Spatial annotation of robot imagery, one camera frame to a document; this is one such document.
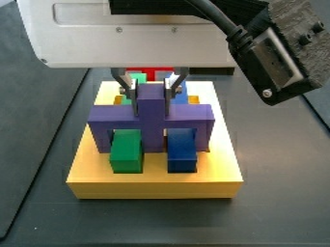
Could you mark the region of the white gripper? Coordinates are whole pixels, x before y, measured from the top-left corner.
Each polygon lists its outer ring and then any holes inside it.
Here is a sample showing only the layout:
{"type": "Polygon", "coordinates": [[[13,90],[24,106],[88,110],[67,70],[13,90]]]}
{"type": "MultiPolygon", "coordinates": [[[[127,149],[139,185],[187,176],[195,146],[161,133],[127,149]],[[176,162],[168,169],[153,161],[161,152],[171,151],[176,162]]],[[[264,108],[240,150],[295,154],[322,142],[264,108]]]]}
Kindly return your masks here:
{"type": "Polygon", "coordinates": [[[17,0],[27,36],[51,68],[111,68],[137,115],[137,80],[125,68],[175,68],[164,79],[164,113],[188,68],[232,68],[226,36],[188,15],[115,15],[107,0],[17,0]]]}

